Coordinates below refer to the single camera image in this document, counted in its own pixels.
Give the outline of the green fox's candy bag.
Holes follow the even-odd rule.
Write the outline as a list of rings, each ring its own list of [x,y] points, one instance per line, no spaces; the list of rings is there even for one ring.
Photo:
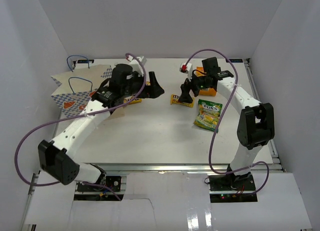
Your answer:
[[[209,100],[198,100],[198,115],[193,124],[205,130],[214,132],[220,120],[223,105]]]

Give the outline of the blue checkered paper bag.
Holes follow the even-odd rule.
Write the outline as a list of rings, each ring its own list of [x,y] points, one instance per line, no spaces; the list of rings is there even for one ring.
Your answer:
[[[51,76],[58,86],[52,99],[66,117],[79,115],[100,84],[112,76],[113,67],[105,59],[94,59],[94,63],[76,61],[72,71]]]

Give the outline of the orange gummy candy bag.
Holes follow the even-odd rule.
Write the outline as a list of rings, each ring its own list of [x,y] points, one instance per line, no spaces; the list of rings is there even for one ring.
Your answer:
[[[195,75],[197,77],[202,77],[206,75],[206,72],[204,71],[203,67],[197,66],[195,69]],[[205,88],[201,89],[199,91],[199,95],[201,96],[212,96],[215,97],[217,92],[213,88]]]

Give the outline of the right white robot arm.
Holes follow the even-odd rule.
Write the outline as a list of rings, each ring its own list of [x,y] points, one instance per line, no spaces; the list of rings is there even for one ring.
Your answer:
[[[191,103],[190,92],[198,96],[200,90],[213,88],[239,113],[236,131],[239,146],[225,178],[226,186],[236,191],[243,186],[258,152],[275,136],[274,108],[270,103],[261,103],[240,87],[233,73],[221,70],[216,57],[202,60],[202,67],[203,74],[197,76],[191,64],[180,65],[180,72],[187,74],[187,78],[180,86],[179,101]]]

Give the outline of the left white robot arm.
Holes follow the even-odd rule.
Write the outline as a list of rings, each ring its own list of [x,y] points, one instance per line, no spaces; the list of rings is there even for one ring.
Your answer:
[[[43,140],[38,145],[40,167],[63,185],[72,182],[87,182],[94,190],[105,187],[104,171],[96,165],[77,163],[76,152],[87,137],[104,120],[109,118],[116,106],[124,104],[127,97],[156,99],[164,94],[153,71],[145,75],[131,64],[120,63],[112,70],[110,78],[105,79],[93,93],[80,117],[51,141]]]

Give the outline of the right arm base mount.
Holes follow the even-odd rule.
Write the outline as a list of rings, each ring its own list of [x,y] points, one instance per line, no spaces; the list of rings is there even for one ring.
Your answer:
[[[258,201],[256,185],[252,174],[248,178],[234,181],[230,175],[210,175],[204,179],[209,186],[210,202],[219,203],[255,203]]]

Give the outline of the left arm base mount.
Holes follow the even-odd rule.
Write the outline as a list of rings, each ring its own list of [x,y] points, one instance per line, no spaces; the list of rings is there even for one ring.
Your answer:
[[[103,180],[102,185],[107,186],[112,189],[114,192],[121,191],[122,177],[121,176],[106,176]],[[82,183],[77,183],[76,189],[77,192],[104,192],[106,189],[103,187],[85,185]]]

